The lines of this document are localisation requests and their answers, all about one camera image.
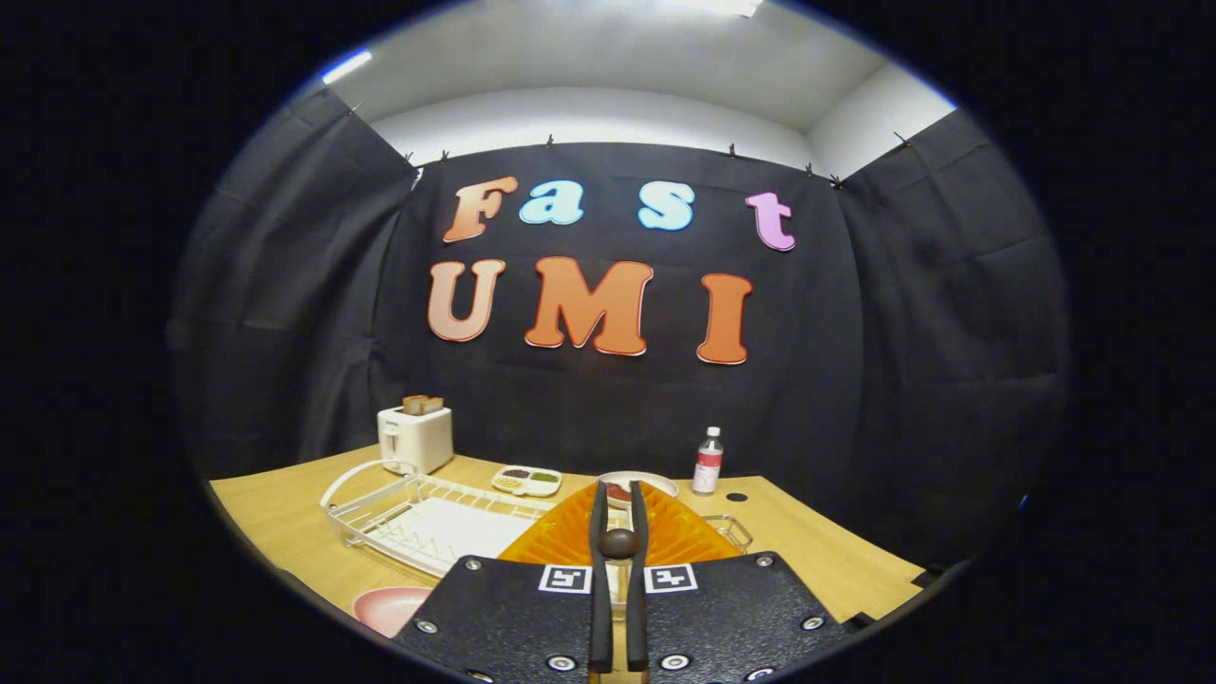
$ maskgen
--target brown ball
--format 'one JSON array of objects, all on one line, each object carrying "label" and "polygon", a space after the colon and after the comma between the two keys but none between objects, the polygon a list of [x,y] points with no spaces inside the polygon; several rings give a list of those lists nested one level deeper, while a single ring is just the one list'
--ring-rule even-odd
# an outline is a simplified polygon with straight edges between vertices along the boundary
[{"label": "brown ball", "polygon": [[599,536],[599,553],[612,560],[625,560],[642,548],[642,539],[632,529],[609,529]]}]

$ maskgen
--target blue letter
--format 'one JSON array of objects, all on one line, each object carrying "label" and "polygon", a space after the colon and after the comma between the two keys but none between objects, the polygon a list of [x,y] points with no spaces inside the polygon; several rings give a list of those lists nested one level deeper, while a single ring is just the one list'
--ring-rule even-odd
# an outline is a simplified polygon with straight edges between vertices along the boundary
[{"label": "blue letter", "polygon": [[582,186],[573,180],[551,180],[533,187],[529,200],[519,208],[519,220],[525,223],[556,223],[570,225],[582,218],[579,201]]},{"label": "blue letter", "polygon": [[682,183],[655,180],[647,183],[637,194],[648,208],[638,209],[637,220],[646,228],[682,230],[692,223],[692,204],[697,198],[692,187]]}]

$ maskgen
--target letter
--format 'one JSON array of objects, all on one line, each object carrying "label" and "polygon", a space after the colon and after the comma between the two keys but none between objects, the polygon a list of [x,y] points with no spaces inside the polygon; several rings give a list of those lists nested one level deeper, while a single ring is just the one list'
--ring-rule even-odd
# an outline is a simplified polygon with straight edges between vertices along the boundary
[{"label": "letter", "polygon": [[647,208],[637,211],[637,220],[649,229],[682,230],[692,223],[692,207],[697,198],[692,187],[682,183],[655,180],[637,192]]},{"label": "letter", "polygon": [[430,267],[430,304],[427,308],[427,323],[435,336],[449,342],[468,342],[485,330],[490,321],[490,308],[494,305],[494,284],[507,264],[497,259],[482,259],[473,263],[477,274],[477,290],[473,292],[473,308],[465,320],[452,318],[452,296],[456,293],[456,279],[465,273],[460,262],[440,262]]},{"label": "letter", "polygon": [[485,224],[479,214],[492,219],[502,207],[502,194],[514,192],[517,187],[519,181],[508,175],[457,190],[456,198],[460,202],[456,204],[456,217],[452,218],[452,226],[444,234],[444,242],[468,240],[485,232]]},{"label": "letter", "polygon": [[642,292],[654,277],[654,269],[637,262],[617,262],[596,291],[587,291],[579,263],[569,257],[545,257],[536,262],[542,277],[536,325],[524,335],[533,347],[561,347],[565,336],[557,329],[558,314],[565,320],[570,342],[581,348],[595,332],[599,319],[603,331],[595,348],[606,354],[638,357],[646,353],[642,340]]},{"label": "letter", "polygon": [[519,208],[519,220],[524,223],[556,223],[570,225],[582,218],[579,201],[582,186],[573,180],[551,180],[533,187],[529,200]]},{"label": "letter", "polygon": [[753,195],[744,202],[756,211],[756,234],[765,245],[778,252],[794,248],[794,237],[781,231],[781,218],[789,218],[789,207],[778,202],[772,192]]},{"label": "letter", "polygon": [[751,292],[747,279],[711,273],[700,279],[709,290],[709,325],[697,358],[710,364],[736,365],[748,360],[743,346],[743,298]]}]

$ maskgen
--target ceiling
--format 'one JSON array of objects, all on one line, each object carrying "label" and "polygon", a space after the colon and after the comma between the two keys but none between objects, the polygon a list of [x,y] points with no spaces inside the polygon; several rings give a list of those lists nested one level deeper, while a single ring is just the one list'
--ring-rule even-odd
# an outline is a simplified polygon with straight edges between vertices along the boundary
[{"label": "ceiling", "polygon": [[359,116],[483,92],[598,86],[676,95],[807,133],[886,63],[773,0],[750,18],[669,0],[468,0],[389,33],[331,84]]}]

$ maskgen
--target toaster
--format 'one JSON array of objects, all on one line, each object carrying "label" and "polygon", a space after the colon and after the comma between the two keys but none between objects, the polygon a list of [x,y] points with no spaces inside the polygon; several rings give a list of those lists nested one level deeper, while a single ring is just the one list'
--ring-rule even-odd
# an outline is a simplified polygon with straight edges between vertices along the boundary
[{"label": "toaster", "polygon": [[409,415],[401,407],[376,414],[384,467],[399,475],[429,473],[452,460],[452,410]]}]

